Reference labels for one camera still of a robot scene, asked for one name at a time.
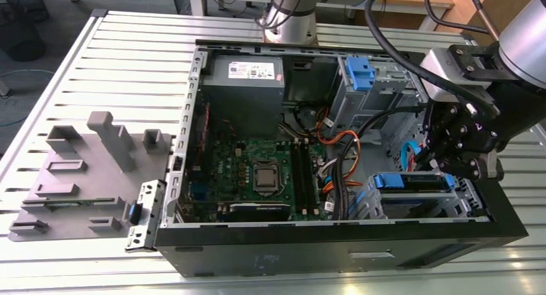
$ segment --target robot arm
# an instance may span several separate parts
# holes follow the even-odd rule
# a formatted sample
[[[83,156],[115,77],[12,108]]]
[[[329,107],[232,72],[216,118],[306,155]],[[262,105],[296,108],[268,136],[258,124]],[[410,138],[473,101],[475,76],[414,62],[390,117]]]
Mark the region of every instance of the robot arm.
[[[420,168],[433,165],[471,180],[502,180],[497,153],[546,117],[546,0],[533,0],[490,47],[433,49],[421,66],[491,100],[499,114],[483,118],[445,90],[424,82],[430,101]]]

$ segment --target slotted metal table surface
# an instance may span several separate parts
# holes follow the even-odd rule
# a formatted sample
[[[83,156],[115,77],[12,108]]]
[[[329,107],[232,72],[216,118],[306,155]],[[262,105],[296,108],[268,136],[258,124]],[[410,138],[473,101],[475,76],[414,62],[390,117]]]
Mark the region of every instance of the slotted metal table surface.
[[[446,33],[385,34],[400,49],[421,52],[466,42]],[[157,128],[176,134],[198,38],[258,42],[261,32],[241,19],[128,12],[89,19],[0,162],[0,292],[545,294],[546,151],[538,127],[499,155],[502,186],[530,236],[433,269],[188,280],[159,253],[125,254],[125,239],[12,243],[8,227],[47,156],[51,127],[87,132],[89,113],[109,111],[129,132]],[[320,25],[318,39],[320,45],[378,48],[361,27]]]

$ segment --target metal bracket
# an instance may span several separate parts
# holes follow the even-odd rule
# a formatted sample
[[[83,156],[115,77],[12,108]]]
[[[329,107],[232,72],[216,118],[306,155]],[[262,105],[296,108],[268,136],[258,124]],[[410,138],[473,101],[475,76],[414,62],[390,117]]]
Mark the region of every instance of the metal bracket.
[[[167,183],[161,180],[153,180],[141,185],[139,199],[132,204],[128,213],[129,221],[136,225],[129,229],[125,252],[157,251],[153,241],[160,225],[165,186]]]

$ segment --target ram slot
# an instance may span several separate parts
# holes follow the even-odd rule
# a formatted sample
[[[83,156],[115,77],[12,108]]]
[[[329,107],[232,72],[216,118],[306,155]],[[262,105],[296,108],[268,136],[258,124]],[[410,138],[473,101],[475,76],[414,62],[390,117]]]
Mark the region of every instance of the ram slot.
[[[300,146],[298,142],[293,141],[290,144],[290,162],[292,162],[292,183],[293,183],[293,196],[296,202],[296,212],[304,213],[305,200],[304,200],[304,187],[301,181],[301,162],[300,162]]]
[[[313,187],[313,165],[309,156],[309,144],[300,144],[300,164],[301,164],[301,181],[304,186],[304,196],[305,196],[305,208],[308,214],[314,214],[317,209],[317,201],[314,199],[314,187]]]

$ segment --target open computer tower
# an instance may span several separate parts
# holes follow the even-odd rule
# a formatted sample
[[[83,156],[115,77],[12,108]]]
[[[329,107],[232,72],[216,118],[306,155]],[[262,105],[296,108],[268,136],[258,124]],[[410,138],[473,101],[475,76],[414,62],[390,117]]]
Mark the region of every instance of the open computer tower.
[[[125,248],[157,249],[184,276],[434,267],[527,235],[495,181],[412,171],[422,112],[362,136],[360,185],[348,219],[334,218],[325,187],[340,144],[316,132],[329,140],[428,101],[384,51],[201,41],[188,84],[168,178],[143,185],[147,217]]]

